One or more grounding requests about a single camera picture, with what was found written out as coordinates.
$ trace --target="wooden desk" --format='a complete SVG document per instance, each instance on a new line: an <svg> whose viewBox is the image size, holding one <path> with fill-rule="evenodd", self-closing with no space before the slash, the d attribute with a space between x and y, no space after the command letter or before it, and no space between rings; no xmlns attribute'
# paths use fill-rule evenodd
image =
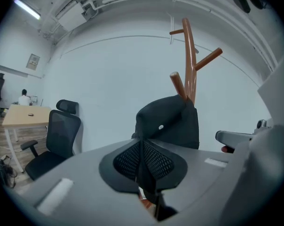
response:
<svg viewBox="0 0 284 226"><path fill-rule="evenodd" d="M14 135L16 141L18 141L16 129L22 128L32 128L32 127L43 127L47 126L49 122L49 113L51 109L48 107L40 106L29 106L29 105L11 105L8 113L6 114L2 126L5 130L5 136L10 148L12 157L16 161L16 165L21 172L22 169L11 144L9 129L14 130Z"/></svg>

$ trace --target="person sitting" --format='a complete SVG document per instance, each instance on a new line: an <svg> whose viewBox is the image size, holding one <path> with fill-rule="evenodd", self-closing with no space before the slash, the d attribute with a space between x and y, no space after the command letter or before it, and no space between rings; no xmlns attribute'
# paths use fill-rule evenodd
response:
<svg viewBox="0 0 284 226"><path fill-rule="evenodd" d="M19 97L19 105L32 105L30 98L27 96L27 90L22 90L22 96Z"/></svg>

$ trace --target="wooden floor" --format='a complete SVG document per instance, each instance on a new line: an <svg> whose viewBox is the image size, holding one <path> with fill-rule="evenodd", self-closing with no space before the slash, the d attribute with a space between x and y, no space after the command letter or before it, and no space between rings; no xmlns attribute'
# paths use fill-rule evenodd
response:
<svg viewBox="0 0 284 226"><path fill-rule="evenodd" d="M0 146L4 146L8 148L8 144L7 144L5 133L4 133L4 128L2 127L3 119L4 118L0 118ZM19 141L16 142L15 137L13 135L13 131L9 131L9 132L10 132L11 142L13 144L15 151L21 150L20 144L25 143L26 141L43 138L47 134L46 127L32 128L32 129L19 129L17 131ZM35 145L35 148L36 148L37 153L41 154L47 150L46 149L46 138L38 140L38 142L39 143ZM14 190L19 194L23 194L29 187L32 180L29 178L29 176L27 175L25 171L22 173L18 170L16 163L14 159L12 158L10 150L0 147L0 158L4 155L7 155L11 158L11 159L6 159L4 162L6 164L9 163L10 166L12 166L18 173L16 177L16 186ZM27 149L21 152L16 152L16 156L23 169L34 158L30 149Z"/></svg>

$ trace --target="wall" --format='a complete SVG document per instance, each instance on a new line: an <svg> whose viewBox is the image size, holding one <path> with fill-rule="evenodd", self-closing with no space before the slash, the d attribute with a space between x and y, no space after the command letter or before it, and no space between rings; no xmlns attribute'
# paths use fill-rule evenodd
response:
<svg viewBox="0 0 284 226"><path fill-rule="evenodd" d="M0 73L4 73L4 85L1 91L1 108L9 108L10 105L18 101L23 89L27 90L27 95L37 96L38 105L42 100L42 79L19 71L0 66Z"/></svg>
<svg viewBox="0 0 284 226"><path fill-rule="evenodd" d="M185 47L181 37L170 44L168 7L159 5L152 4L149 10L147 6L141 10L133 5L126 11L124 7L107 11L57 45L46 67L45 104L55 108L59 99L79 103L83 137L82 145L75 145L76 152L129 139L135 115L142 107L176 94L169 74L178 71L184 79ZM189 10L182 16L193 18L197 12ZM211 22L214 27L220 24ZM200 148L212 151L220 151L221 147L215 141L216 131L252 133L257 120L269 118L257 93L262 79L248 63L252 58L262 61L251 48L244 47L243 38L226 24L220 25L215 29L235 35L243 52L250 52L244 58L240 50L233 49L235 45L227 42L228 38L222 40L218 34L211 35L210 30L192 25L199 50L197 61L217 47L224 51L197 74Z"/></svg>
<svg viewBox="0 0 284 226"><path fill-rule="evenodd" d="M26 22L18 20L19 13L26 12L14 8L0 25L0 65L42 77L44 66L50 59L51 42L40 37ZM26 68L31 54L40 57L35 71Z"/></svg>

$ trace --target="black mesh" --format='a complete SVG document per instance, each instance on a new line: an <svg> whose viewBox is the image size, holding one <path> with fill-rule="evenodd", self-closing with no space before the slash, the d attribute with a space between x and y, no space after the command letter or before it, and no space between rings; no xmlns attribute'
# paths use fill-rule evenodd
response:
<svg viewBox="0 0 284 226"><path fill-rule="evenodd" d="M58 110L67 112L70 114L76 114L76 105L78 105L77 102L70 101L70 100L60 100L57 102L56 107Z"/></svg>
<svg viewBox="0 0 284 226"><path fill-rule="evenodd" d="M128 148L123 153L119 154L114 159L113 164L115 169L122 175L135 181L137 167L139 165L140 160L139 155L139 143L137 143L132 147Z"/></svg>
<svg viewBox="0 0 284 226"><path fill-rule="evenodd" d="M69 158L73 155L72 147L80 127L80 118L65 112L52 110L49 115L49 128L46 146L49 151Z"/></svg>
<svg viewBox="0 0 284 226"><path fill-rule="evenodd" d="M144 161L156 181L165 177L174 169L172 160L146 143L144 143Z"/></svg>

